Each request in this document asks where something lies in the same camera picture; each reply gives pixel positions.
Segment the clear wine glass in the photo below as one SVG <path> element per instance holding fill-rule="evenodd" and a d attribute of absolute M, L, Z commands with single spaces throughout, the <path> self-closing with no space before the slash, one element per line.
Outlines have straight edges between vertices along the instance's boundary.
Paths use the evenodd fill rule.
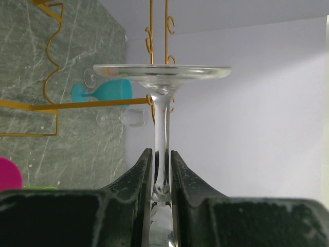
<path fill-rule="evenodd" d="M 83 79 L 85 85 L 89 88 L 92 89 L 96 86 L 97 84 L 97 78 L 96 74 L 93 69 L 91 68 L 86 68 L 83 73 Z"/>
<path fill-rule="evenodd" d="M 150 91 L 154 108 L 155 149 L 152 168 L 149 246 L 178 246 L 174 229 L 170 172 L 170 106 L 175 93 L 195 79 L 227 77 L 227 66 L 100 64 L 93 70 L 100 76 L 132 79 Z"/>
<path fill-rule="evenodd" d="M 96 123 L 100 128 L 107 127 L 114 121 L 119 121 L 128 127 L 142 127 L 148 123 L 148 120 L 147 111 L 142 109 L 127 109 L 120 116 L 110 116 L 107 111 L 101 110 L 96 115 Z"/>

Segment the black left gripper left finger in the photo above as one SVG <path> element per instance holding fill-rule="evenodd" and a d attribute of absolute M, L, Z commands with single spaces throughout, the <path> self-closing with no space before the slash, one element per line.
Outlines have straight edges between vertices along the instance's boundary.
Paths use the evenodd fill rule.
<path fill-rule="evenodd" d="M 1 246 L 147 246 L 153 153 L 98 190 L 1 193 Z"/>

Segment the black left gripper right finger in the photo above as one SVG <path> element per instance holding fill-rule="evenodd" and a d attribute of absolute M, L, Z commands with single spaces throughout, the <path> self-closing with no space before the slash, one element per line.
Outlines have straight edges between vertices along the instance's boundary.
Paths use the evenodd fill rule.
<path fill-rule="evenodd" d="M 173 225 L 179 246 L 328 246 L 328 210 L 291 198 L 230 198 L 171 152 Z"/>

